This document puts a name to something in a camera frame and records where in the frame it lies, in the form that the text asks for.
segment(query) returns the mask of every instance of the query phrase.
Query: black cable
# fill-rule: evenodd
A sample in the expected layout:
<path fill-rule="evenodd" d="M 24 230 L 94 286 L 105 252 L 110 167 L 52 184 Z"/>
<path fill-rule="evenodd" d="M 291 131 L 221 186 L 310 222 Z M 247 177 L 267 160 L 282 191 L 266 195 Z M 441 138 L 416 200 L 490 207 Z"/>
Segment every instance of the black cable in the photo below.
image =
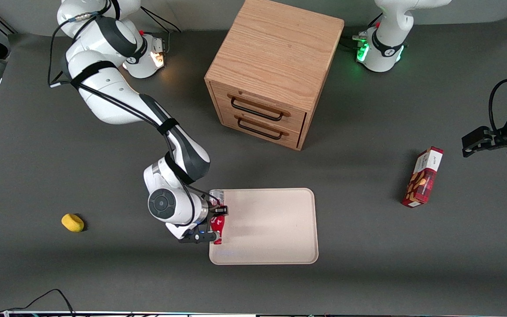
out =
<path fill-rule="evenodd" d="M 171 159 L 175 162 L 175 157 L 173 156 L 173 148 L 171 147 L 171 143 L 169 142 L 169 139 L 167 139 L 167 134 L 164 134 L 163 138 L 165 139 L 165 142 L 167 143 L 167 147 L 169 148 L 169 156 L 171 156 Z M 187 186 L 189 186 L 189 185 L 182 182 L 181 179 L 179 178 L 179 176 L 177 176 L 177 174 L 175 174 L 175 173 L 173 173 L 173 174 L 175 175 L 175 177 L 177 178 L 179 183 L 183 186 L 183 190 L 185 190 L 185 193 L 187 194 L 187 198 L 189 198 L 189 202 L 191 203 L 191 220 L 189 220 L 188 223 L 182 225 L 183 227 L 185 227 L 186 225 L 192 224 L 193 221 L 195 220 L 195 203 L 193 203 L 193 198 L 191 198 L 191 194 L 189 193 L 189 190 L 187 189 Z"/>
<path fill-rule="evenodd" d="M 157 14 L 155 14 L 155 13 L 151 12 L 150 10 L 148 10 L 148 9 L 146 9 L 146 8 L 144 8 L 143 6 L 140 6 L 140 8 L 141 8 L 144 12 L 146 12 L 146 11 L 147 11 L 147 12 L 150 12 L 151 14 L 153 14 L 154 16 L 156 16 L 157 18 L 159 18 L 160 20 L 162 20 L 162 21 L 164 21 L 164 22 L 166 22 L 166 23 L 171 24 L 171 26 L 173 26 L 173 27 L 177 30 L 177 32 L 181 33 L 181 29 L 179 29 L 179 28 L 178 28 L 175 24 L 173 24 L 173 23 L 169 22 L 168 20 L 165 20 L 165 18 L 162 18 L 161 16 L 159 16 L 159 15 L 157 15 Z"/>
<path fill-rule="evenodd" d="M 152 20 L 154 20 L 157 24 L 159 24 L 159 26 L 161 26 L 168 34 L 170 33 L 169 30 L 167 30 L 167 28 L 165 28 L 165 26 L 163 26 L 163 24 L 161 24 L 158 20 L 156 20 L 153 16 L 151 16 L 151 14 L 149 14 L 146 10 L 143 10 L 147 16 L 149 16 Z"/>
<path fill-rule="evenodd" d="M 58 78 L 60 78 L 60 76 L 62 76 L 64 72 L 61 70 L 58 75 L 56 75 L 56 77 L 52 80 L 52 82 L 56 82 L 56 80 L 58 80 Z"/>
<path fill-rule="evenodd" d="M 191 185 L 187 185 L 187 184 L 185 184 L 185 185 L 186 185 L 187 187 L 189 187 L 189 189 L 194 190 L 195 192 L 200 192 L 201 194 L 204 194 L 204 195 L 207 195 L 207 196 L 209 196 L 209 197 L 213 198 L 214 200 L 216 200 L 216 201 L 217 201 L 218 205 L 220 206 L 220 200 L 219 200 L 218 198 L 216 198 L 215 196 L 211 195 L 210 193 L 203 192 L 203 191 L 202 191 L 202 190 L 200 190 L 200 189 L 196 189 L 195 187 L 193 187 L 193 186 L 191 186 Z"/>
<path fill-rule="evenodd" d="M 50 82 L 50 73 L 52 72 L 52 50 L 54 49 L 54 39 L 56 38 L 56 34 L 62 28 L 62 26 L 65 26 L 68 23 L 69 21 L 65 20 L 58 27 L 56 27 L 56 29 L 52 33 L 52 39 L 50 40 L 50 62 L 48 63 L 48 86 L 54 84 Z"/>
<path fill-rule="evenodd" d="M 338 44 L 342 45 L 344 48 L 348 48 L 348 49 L 350 49 L 350 50 L 355 50 L 355 48 L 354 48 L 353 46 L 348 46 L 348 45 L 346 45 L 346 44 L 343 44 L 341 41 L 340 41 L 340 42 L 338 42 Z"/>
<path fill-rule="evenodd" d="M 79 28 L 79 30 L 76 32 L 76 34 L 74 34 L 74 37 L 72 38 L 72 44 L 74 42 L 76 42 L 79 34 L 93 21 L 95 21 L 95 19 L 97 19 L 97 16 L 101 16 L 103 14 L 105 14 L 105 12 L 107 12 L 110 8 L 111 8 L 111 1 L 110 0 L 105 0 L 105 5 L 103 6 L 103 8 L 99 11 L 97 11 L 97 15 L 96 16 L 93 16 L 93 18 L 90 18 L 89 20 L 87 20 L 82 26 L 81 28 Z"/>
<path fill-rule="evenodd" d="M 142 121 L 150 124 L 154 128 L 159 128 L 159 124 L 157 124 L 156 122 L 154 122 L 149 116 L 147 116 L 146 114 L 144 114 L 140 110 L 137 110 L 137 109 L 133 108 L 132 106 L 129 106 L 128 104 L 126 104 L 126 103 L 118 100 L 117 98 L 115 98 L 113 96 L 110 96 L 110 95 L 107 95 L 104 92 L 99 92 L 99 90 L 96 90 L 96 89 L 91 88 L 91 87 L 89 87 L 87 85 L 84 85 L 84 84 L 79 84 L 79 88 L 81 88 L 83 90 L 86 90 L 87 92 L 91 92 L 95 96 L 98 96 L 101 99 L 104 99 L 104 100 L 106 100 L 106 101 L 114 104 L 115 106 L 117 106 L 117 107 L 125 110 L 129 114 L 132 114 L 133 116 L 135 116 L 135 117 L 141 119 Z"/>
<path fill-rule="evenodd" d="M 77 37 L 79 36 L 79 34 L 93 21 L 95 21 L 95 19 L 97 19 L 97 16 L 93 16 L 93 18 L 90 18 L 89 20 L 87 20 L 82 26 L 81 28 L 79 28 L 78 32 L 76 32 L 76 34 L 74 34 L 74 37 L 72 38 L 72 44 L 74 44 L 74 42 L 76 42 L 77 40 Z"/>
<path fill-rule="evenodd" d="M 496 94 L 496 91 L 498 90 L 498 88 L 500 88 L 500 86 L 502 86 L 505 83 L 507 83 L 507 78 L 505 80 L 501 80 L 498 84 L 496 84 L 494 86 L 494 88 L 492 89 L 492 91 L 490 92 L 490 98 L 489 98 L 489 120 L 490 120 L 490 128 L 492 128 L 492 130 L 494 131 L 495 136 L 503 144 L 507 145 L 507 140 L 505 140 L 502 137 L 502 134 L 500 133 L 500 131 L 496 128 L 496 125 L 494 124 L 494 114 L 492 112 L 492 103 L 494 101 L 494 95 Z"/>
<path fill-rule="evenodd" d="M 369 23 L 367 27 L 370 28 L 373 25 L 373 23 L 375 23 L 375 21 L 378 20 L 381 16 L 382 16 L 382 12 L 374 20 L 372 20 L 371 23 Z"/>
<path fill-rule="evenodd" d="M 46 295 L 48 295 L 49 293 L 53 292 L 53 291 L 57 291 L 58 293 L 60 293 L 60 295 L 62 296 L 62 298 L 64 299 L 64 301 L 66 302 L 66 305 L 68 305 L 68 310 L 70 311 L 70 314 L 72 315 L 72 317 L 76 317 L 76 314 L 74 313 L 74 309 L 72 308 L 72 304 L 70 304 L 70 302 L 68 301 L 67 297 L 64 295 L 64 293 L 62 293 L 61 290 L 57 289 L 57 288 L 54 288 L 54 289 L 51 289 L 50 291 L 47 291 L 46 293 L 40 295 L 39 297 L 36 297 L 36 299 L 34 299 L 33 301 L 31 301 L 28 305 L 26 305 L 25 307 L 13 307 L 13 308 L 8 308 L 8 309 L 3 309 L 3 310 L 0 310 L 0 313 L 3 313 L 4 311 L 13 311 L 13 310 L 23 310 L 23 309 L 28 309 L 30 307 L 30 305 L 34 304 L 36 301 L 38 301 L 39 299 L 41 299 L 42 297 L 45 297 Z"/>

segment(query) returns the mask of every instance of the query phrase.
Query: red snack box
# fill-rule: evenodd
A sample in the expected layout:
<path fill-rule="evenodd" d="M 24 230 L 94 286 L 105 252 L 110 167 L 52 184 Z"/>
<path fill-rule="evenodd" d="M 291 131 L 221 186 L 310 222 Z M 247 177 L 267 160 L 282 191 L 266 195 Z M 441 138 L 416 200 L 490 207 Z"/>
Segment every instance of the red snack box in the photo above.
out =
<path fill-rule="evenodd" d="M 406 187 L 402 200 L 404 206 L 414 208 L 428 202 L 442 156 L 443 150 L 436 147 L 430 147 L 420 154 Z"/>

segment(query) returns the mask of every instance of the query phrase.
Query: drawer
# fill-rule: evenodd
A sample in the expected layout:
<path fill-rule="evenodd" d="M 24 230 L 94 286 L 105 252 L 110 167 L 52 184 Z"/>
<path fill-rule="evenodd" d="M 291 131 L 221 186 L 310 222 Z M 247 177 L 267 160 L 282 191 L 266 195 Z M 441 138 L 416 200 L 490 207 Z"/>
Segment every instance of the drawer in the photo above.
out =
<path fill-rule="evenodd" d="M 263 122 L 266 126 L 301 132 L 304 112 L 217 82 L 211 82 L 211 87 L 220 112 L 233 112 L 243 118 Z"/>
<path fill-rule="evenodd" d="M 300 135 L 298 132 L 274 128 L 264 122 L 232 112 L 220 112 L 220 114 L 225 126 L 297 150 L 296 146 Z"/>

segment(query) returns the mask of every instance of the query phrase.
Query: wooden cabinet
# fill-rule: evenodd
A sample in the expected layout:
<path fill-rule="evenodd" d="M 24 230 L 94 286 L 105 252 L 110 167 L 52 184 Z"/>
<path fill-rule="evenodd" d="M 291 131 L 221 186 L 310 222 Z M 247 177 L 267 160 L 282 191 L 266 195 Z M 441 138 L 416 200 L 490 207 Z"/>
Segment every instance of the wooden cabinet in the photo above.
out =
<path fill-rule="evenodd" d="M 205 81 L 221 124 L 300 150 L 343 20 L 246 0 Z"/>

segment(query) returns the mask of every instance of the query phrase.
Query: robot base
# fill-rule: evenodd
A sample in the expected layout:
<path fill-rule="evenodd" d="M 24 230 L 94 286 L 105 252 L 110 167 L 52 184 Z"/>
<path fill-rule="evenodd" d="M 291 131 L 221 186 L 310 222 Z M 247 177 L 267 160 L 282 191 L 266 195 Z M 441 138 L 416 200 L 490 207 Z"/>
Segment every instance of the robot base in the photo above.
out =
<path fill-rule="evenodd" d="M 382 56 L 381 51 L 368 40 L 371 37 L 370 34 L 373 34 L 376 29 L 375 27 L 369 28 L 360 32 L 359 36 L 354 37 L 354 40 L 360 41 L 360 45 L 362 45 L 357 51 L 356 62 L 364 64 L 368 70 L 383 73 L 390 70 L 400 60 L 404 46 L 398 52 L 393 52 L 391 56 Z"/>

